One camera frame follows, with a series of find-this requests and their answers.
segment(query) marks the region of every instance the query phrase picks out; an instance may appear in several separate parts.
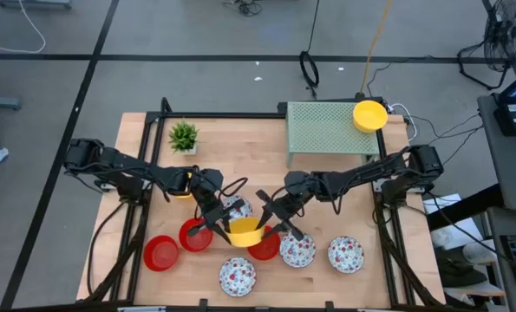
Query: small succulent plant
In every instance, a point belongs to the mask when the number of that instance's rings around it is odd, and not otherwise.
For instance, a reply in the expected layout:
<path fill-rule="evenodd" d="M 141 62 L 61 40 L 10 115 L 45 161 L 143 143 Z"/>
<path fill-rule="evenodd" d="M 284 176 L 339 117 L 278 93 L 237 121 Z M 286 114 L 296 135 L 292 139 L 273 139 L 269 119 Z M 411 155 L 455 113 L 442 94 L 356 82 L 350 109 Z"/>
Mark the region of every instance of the small succulent plant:
<path fill-rule="evenodd" d="M 171 148 L 175 152 L 190 151 L 196 144 L 197 134 L 198 130 L 196 130 L 195 125 L 190 125 L 185 120 L 182 120 L 169 131 Z"/>

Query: plant pot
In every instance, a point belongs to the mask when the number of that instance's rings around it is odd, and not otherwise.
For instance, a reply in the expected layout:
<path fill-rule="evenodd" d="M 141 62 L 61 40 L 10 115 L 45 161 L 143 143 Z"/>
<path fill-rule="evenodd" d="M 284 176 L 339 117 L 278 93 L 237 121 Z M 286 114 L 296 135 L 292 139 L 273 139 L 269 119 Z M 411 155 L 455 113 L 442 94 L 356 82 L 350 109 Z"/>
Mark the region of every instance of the plant pot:
<path fill-rule="evenodd" d="M 195 155 L 197 151 L 198 151 L 198 146 L 194 145 L 194 147 L 191 150 L 179 151 L 179 153 L 181 153 L 185 156 L 190 156 L 190 155 Z"/>

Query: fan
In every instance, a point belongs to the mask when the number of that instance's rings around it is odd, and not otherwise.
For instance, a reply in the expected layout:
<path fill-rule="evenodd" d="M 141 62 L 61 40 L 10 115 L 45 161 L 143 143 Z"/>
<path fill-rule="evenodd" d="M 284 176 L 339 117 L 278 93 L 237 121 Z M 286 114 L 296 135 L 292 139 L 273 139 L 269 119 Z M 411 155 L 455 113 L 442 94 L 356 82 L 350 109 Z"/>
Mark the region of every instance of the fan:
<path fill-rule="evenodd" d="M 460 73 L 462 75 L 486 87 L 488 90 L 492 90 L 502 86 L 506 72 L 516 62 L 516 0 L 498 0 L 493 7 L 491 7 L 488 0 L 483 0 L 483 4 L 488 14 L 483 41 L 460 50 L 458 52 L 458 64 L 460 65 Z M 485 62 L 488 67 L 502 73 L 499 85 L 496 87 L 489 86 L 464 71 L 462 54 L 469 52 L 467 55 L 469 57 L 481 46 L 483 46 Z"/>

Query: wooden tabletop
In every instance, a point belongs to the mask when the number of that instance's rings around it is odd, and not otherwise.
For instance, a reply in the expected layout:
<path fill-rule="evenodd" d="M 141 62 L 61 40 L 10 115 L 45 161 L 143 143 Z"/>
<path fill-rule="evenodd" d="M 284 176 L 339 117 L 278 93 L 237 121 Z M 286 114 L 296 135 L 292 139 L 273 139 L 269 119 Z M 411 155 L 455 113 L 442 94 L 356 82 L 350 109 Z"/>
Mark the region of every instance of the wooden tabletop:
<path fill-rule="evenodd" d="M 115 147 L 122 153 L 138 154 L 145 114 L 123 114 Z M 176 123 L 166 119 L 165 132 Z M 224 185 L 241 177 L 249 181 L 238 193 L 247 198 L 254 216 L 261 216 L 263 203 L 255 195 L 264 189 L 270 195 L 283 185 L 289 171 L 285 160 L 284 120 L 257 119 L 186 119 L 199 129 L 198 154 L 183 156 L 173 153 L 169 144 L 161 144 L 159 166 L 191 166 L 219 169 Z M 150 135 L 153 142 L 155 129 Z M 405 124 L 401 116 L 391 115 L 383 128 L 388 153 L 400 151 L 408 144 Z M 148 148 L 147 160 L 152 152 Z M 345 171 L 361 165 L 360 156 L 296 154 L 290 170 Z M 422 208 L 421 198 L 408 196 L 408 204 Z M 95 227 L 118 205 L 114 192 L 102 197 Z M 168 235 L 178 243 L 179 228 L 193 216 L 195 202 L 192 198 L 172 198 L 167 203 L 161 192 L 153 192 L 147 225 L 146 241 L 158 235 Z M 165 272 L 153 272 L 141 265 L 135 304 L 145 305 L 198 305 L 200 298 L 209 300 L 211 306 L 272 306 L 272 307 L 324 307 L 333 301 L 338 308 L 389 308 L 381 245 L 376 225 L 371 220 L 374 203 L 371 186 L 361 185 L 351 189 L 343 199 L 342 212 L 336 216 L 329 203 L 312 199 L 306 205 L 304 218 L 294 218 L 294 224 L 310 234 L 317 245 L 314 262 L 304 269 L 293 269 L 281 257 L 268 262 L 252 258 L 246 249 L 232 247 L 219 236 L 203 252 L 182 250 L 178 262 Z M 93 287 L 108 273 L 117 258 L 126 209 L 120 211 L 101 231 L 95 244 L 93 262 Z M 425 217 L 412 209 L 399 210 L 402 234 L 406 245 L 408 263 L 433 296 L 444 302 L 433 247 Z M 277 220 L 272 218 L 270 224 Z M 352 275 L 337 272 L 330 266 L 327 247 L 338 236 L 356 238 L 365 251 L 365 263 Z M 232 298 L 219 287 L 219 268 L 230 257 L 244 257 L 256 268 L 257 279 L 253 291 L 242 298 Z M 125 297 L 130 263 L 124 269 L 121 296 Z M 400 275 L 396 274 L 399 299 L 404 302 Z M 77 297 L 88 295 L 86 270 L 82 275 Z"/>

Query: potted plant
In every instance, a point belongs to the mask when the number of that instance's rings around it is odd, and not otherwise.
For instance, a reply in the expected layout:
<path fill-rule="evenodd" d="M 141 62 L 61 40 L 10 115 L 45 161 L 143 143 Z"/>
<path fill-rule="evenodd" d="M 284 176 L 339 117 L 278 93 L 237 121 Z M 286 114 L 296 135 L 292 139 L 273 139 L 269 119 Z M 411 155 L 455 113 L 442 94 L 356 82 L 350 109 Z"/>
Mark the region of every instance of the potted plant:
<path fill-rule="evenodd" d="M 195 155 L 197 134 L 196 126 L 188 124 L 185 120 L 174 125 L 173 129 L 169 131 L 169 138 L 171 138 L 169 143 L 171 143 L 173 152 Z"/>

